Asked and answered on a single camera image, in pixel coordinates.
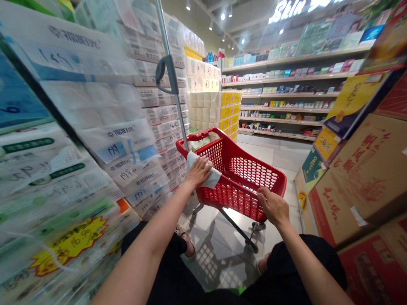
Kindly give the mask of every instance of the yellow price sign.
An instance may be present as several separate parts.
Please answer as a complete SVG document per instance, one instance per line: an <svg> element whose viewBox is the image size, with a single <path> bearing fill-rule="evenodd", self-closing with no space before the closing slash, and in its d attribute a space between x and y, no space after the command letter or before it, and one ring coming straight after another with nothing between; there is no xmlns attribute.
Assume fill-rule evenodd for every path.
<svg viewBox="0 0 407 305"><path fill-rule="evenodd" d="M93 246L96 239L103 235L103 230L107 219L102 220L102 216L92 219L88 218L80 225L69 230L62 237L54 241L49 248L52 249L61 265L65 265L71 258L76 258L80 253ZM29 267L36 268L36 276L44 276L58 270L51 254L43 250L32 259L35 262Z"/></svg>
<svg viewBox="0 0 407 305"><path fill-rule="evenodd" d="M306 194L306 192L301 191L301 192L298 194L297 199L298 199L299 201L301 201L301 208L304 209L305 203L307 202L307 194Z"/></svg>

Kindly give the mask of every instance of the green label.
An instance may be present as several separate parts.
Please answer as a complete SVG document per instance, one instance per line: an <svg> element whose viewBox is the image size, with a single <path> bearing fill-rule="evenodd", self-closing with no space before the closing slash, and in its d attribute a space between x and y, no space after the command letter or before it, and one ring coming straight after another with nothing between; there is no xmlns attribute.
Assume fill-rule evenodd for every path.
<svg viewBox="0 0 407 305"><path fill-rule="evenodd" d="M51 145L54 142L55 142L54 139L42 138L42 139L37 139L37 140L31 140L31 141L25 141L25 142L20 142L20 143L15 143L15 144L4 145L3 149L6 152L6 154L8 154L8 153L18 152L21 150L32 149L35 147Z"/></svg>

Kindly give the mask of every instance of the red cardboard box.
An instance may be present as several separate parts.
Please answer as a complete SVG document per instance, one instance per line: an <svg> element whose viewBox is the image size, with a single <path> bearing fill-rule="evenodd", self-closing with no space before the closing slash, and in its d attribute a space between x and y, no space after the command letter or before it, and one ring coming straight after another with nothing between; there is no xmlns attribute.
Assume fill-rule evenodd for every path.
<svg viewBox="0 0 407 305"><path fill-rule="evenodd" d="M355 219L330 169L308 194L308 199L318 235L333 247L341 248L374 229L365 221L358 223Z"/></svg>
<svg viewBox="0 0 407 305"><path fill-rule="evenodd" d="M403 74L374 113L407 121L407 72Z"/></svg>
<svg viewBox="0 0 407 305"><path fill-rule="evenodd" d="M329 171L355 217L381 225L407 209L407 122L369 114Z"/></svg>
<svg viewBox="0 0 407 305"><path fill-rule="evenodd" d="M407 215L340 251L356 305L406 304Z"/></svg>
<svg viewBox="0 0 407 305"><path fill-rule="evenodd" d="M407 0L399 3L376 39L363 65L363 73L399 69L407 63Z"/></svg>

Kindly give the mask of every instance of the floor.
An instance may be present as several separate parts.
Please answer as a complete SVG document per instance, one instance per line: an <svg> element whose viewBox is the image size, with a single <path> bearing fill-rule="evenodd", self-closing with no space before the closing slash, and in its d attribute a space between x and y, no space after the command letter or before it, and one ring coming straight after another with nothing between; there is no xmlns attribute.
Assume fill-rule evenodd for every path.
<svg viewBox="0 0 407 305"><path fill-rule="evenodd" d="M302 233L301 221L295 193L294 177L311 148L310 145L289 141L249 144L250 139L239 134L238 145L254 157L279 169L287 176L284 199L290 207L290 221ZM252 253L245 246L244 238L215 208L204 206L196 217L192 210L198 206L196 196L190 198L180 224L194 241L197 257L185 261L198 281L206 290L249 286L258 278L256 262L269 253L275 244L282 241L277 229L266 222L266 229L255 231L253 241L259 252ZM253 220L233 210L226 210L235 223L250 236Z"/></svg>

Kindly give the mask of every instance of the red shopping cart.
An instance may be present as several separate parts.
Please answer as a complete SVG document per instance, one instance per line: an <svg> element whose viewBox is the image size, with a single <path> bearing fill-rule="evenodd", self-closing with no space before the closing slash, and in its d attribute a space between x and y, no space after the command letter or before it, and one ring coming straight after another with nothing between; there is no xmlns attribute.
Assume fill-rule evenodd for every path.
<svg viewBox="0 0 407 305"><path fill-rule="evenodd" d="M251 241L251 238L255 230L265 228L264 222L267 217L256 192L260 187L265 186L283 196L287 178L281 171L245 152L219 128L212 127L190 134L187 136L187 141L199 141L208 137L210 132L216 133L220 139L197 149L195 153L209 157L213 167L220 171L222 176L214 189L200 187L196 190L200 206L194 210L193 216L196 216L204 205L217 208L243 236L246 245L257 253L257 245ZM184 147L184 140L178 140L176 145L178 151L187 158L188 152ZM253 231L250 237L238 227L223 208L231 208L255 221L252 224Z"/></svg>

